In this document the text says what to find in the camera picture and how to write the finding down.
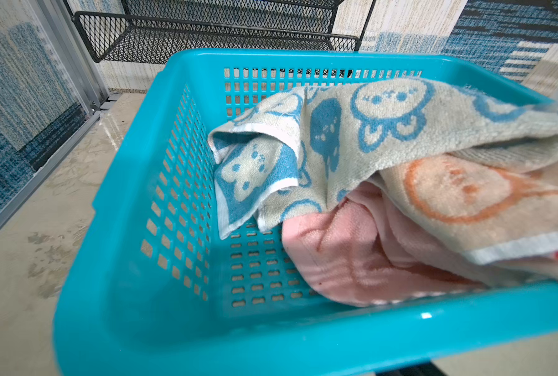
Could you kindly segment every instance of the turquoise plastic basket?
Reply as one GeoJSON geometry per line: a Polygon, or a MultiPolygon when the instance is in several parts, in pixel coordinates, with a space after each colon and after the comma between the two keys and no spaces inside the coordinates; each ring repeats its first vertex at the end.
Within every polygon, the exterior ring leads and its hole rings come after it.
{"type": "Polygon", "coordinates": [[[558,330],[558,284],[365,309],[314,292],[281,229],[221,241],[208,132],[297,85],[421,76],[549,101],[445,56],[189,50],[158,74],[97,194],[54,320],[72,375],[352,375],[558,330]]]}

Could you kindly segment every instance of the marble surface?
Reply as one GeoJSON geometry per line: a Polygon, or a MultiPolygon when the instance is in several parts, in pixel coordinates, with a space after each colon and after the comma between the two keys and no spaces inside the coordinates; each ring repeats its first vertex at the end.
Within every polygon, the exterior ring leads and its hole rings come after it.
{"type": "MultiPolygon", "coordinates": [[[[0,375],[56,376],[58,294],[143,94],[123,94],[0,230],[0,375]]],[[[558,333],[435,360],[450,376],[558,376],[558,333]]]]}

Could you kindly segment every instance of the black object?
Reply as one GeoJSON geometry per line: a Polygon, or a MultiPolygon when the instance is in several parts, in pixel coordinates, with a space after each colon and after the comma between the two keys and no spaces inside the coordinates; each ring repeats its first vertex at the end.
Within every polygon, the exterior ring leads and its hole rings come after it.
{"type": "MultiPolygon", "coordinates": [[[[121,0],[125,14],[67,10],[96,63],[166,64],[191,48],[355,51],[331,34],[343,0],[121,0]]],[[[369,22],[373,1],[363,33],[369,22]]]]}

